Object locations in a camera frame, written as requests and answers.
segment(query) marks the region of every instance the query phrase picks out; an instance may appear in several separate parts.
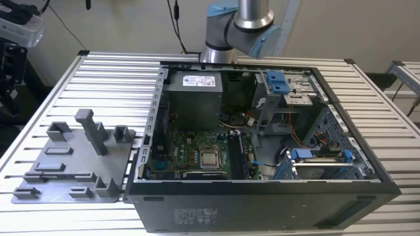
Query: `black bracket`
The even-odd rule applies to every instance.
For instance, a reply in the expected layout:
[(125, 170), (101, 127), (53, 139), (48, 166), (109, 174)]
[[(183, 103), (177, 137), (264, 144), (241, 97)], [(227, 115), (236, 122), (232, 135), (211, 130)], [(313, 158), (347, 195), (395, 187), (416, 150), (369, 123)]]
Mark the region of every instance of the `black bracket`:
[(21, 84), (25, 75), (28, 50), (7, 40), (0, 40), (0, 103), (12, 116), (20, 112), (11, 97), (15, 86)]
[(35, 5), (16, 4), (11, 0), (0, 0), (0, 5), (11, 9), (9, 12), (0, 11), (0, 18), (15, 24), (25, 25), (32, 16), (40, 16), (39, 9)]

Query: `gray plastic block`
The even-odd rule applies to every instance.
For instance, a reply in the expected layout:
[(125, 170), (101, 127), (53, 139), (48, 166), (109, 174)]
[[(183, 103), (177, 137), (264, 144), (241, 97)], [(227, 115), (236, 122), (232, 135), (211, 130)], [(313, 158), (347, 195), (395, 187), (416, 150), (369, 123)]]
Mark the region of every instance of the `gray plastic block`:
[(73, 150), (71, 147), (65, 148), (47, 148), (45, 155), (69, 155), (73, 153)]
[(93, 111), (91, 109), (79, 109), (75, 119), (84, 127), (87, 139), (91, 141), (96, 154), (103, 156), (108, 153), (104, 145), (104, 127), (100, 124), (99, 127), (93, 122)]
[(44, 172), (57, 172), (57, 171), (64, 171), (64, 168), (65, 168), (65, 165), (63, 163), (52, 163), (52, 164), (36, 163), (36, 167), (33, 167), (33, 170), (44, 171)]
[(44, 179), (40, 175), (28, 175), (28, 172), (25, 173), (25, 175), (23, 176), (23, 179), (28, 182), (28, 183), (45, 183), (47, 179)]
[(85, 200), (85, 199), (89, 199), (93, 197), (93, 193), (91, 191), (91, 189), (85, 186), (83, 187), (72, 187), (71, 188), (71, 192), (68, 193), (71, 195), (71, 197), (77, 200), (77, 199), (81, 199), (81, 200)]
[(95, 183), (95, 192), (101, 198), (111, 198), (112, 196), (119, 196), (120, 190), (112, 178), (109, 183), (105, 184), (99, 177)]
[[(89, 114), (81, 114), (81, 117), (89, 118)], [(31, 170), (23, 176), (12, 203), (112, 203), (119, 200), (135, 131), (124, 126), (113, 130), (103, 129), (101, 124), (93, 126), (107, 154), (97, 155), (84, 129), (68, 132), (63, 128), (67, 124), (59, 124), (51, 131), (67, 131), (60, 132), (65, 142), (48, 140)], [(35, 188), (39, 193), (20, 188)]]
[(47, 130), (47, 135), (55, 142), (65, 142), (63, 133), (72, 132), (65, 122), (53, 122)]
[(36, 199), (39, 190), (33, 187), (20, 187), (15, 189), (13, 195), (19, 199)]
[(119, 144), (131, 143), (132, 142), (132, 136), (129, 135), (128, 127), (127, 125), (117, 125), (113, 130), (113, 138), (116, 139), (116, 142)]
[(77, 174), (77, 175), (75, 175), (75, 179), (80, 183), (83, 183), (83, 182), (95, 183), (96, 182), (96, 178), (97, 178), (97, 176), (96, 176), (96, 174), (93, 172), (87, 173), (87, 174)]

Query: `white wall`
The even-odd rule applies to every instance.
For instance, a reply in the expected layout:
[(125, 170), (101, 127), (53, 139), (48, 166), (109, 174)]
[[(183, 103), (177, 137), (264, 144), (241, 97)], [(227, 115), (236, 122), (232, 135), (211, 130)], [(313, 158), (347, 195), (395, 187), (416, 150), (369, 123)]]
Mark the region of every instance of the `white wall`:
[(420, 0), (301, 0), (287, 57), (352, 58), (367, 72), (420, 61)]
[[(179, 0), (180, 32), (188, 51), (199, 52), (205, 41), (207, 5), (216, 0)], [(287, 0), (272, 0), (280, 23)], [(91, 51), (180, 53), (165, 0), (52, 0), (51, 6)], [(47, 28), (39, 45), (29, 49), (29, 60), (44, 81), (53, 85), (81, 48), (51, 9), (43, 18)]]

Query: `aluminum table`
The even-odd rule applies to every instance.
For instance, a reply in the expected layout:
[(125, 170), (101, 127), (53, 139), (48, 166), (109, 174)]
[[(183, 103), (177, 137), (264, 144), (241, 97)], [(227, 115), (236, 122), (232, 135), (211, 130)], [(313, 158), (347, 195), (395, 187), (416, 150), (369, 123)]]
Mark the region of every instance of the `aluminum table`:
[[(19, 235), (152, 235), (145, 232), (132, 205), (13, 205), (13, 189), (48, 140), (53, 121), (77, 127), (73, 115), (91, 108), (105, 128), (125, 124), (140, 145), (160, 61), (197, 61), (197, 55), (91, 52), (77, 56), (48, 98), (0, 159), (0, 232)], [(356, 64), (341, 59), (239, 57), (244, 64), (317, 67), (351, 115), (403, 195), (344, 231), (235, 232), (200, 235), (420, 235), (420, 131)]]

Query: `motherboard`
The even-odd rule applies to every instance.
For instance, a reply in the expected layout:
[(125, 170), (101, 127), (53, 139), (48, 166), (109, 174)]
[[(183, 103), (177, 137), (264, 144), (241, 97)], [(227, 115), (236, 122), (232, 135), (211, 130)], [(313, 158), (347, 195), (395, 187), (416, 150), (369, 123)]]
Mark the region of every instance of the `motherboard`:
[(247, 179), (259, 179), (257, 166), (252, 164), (255, 151), (251, 135), (241, 134), (240, 155), (232, 157), (228, 133), (171, 132), (168, 155), (156, 158), (151, 165), (151, 179), (233, 179), (237, 160)]

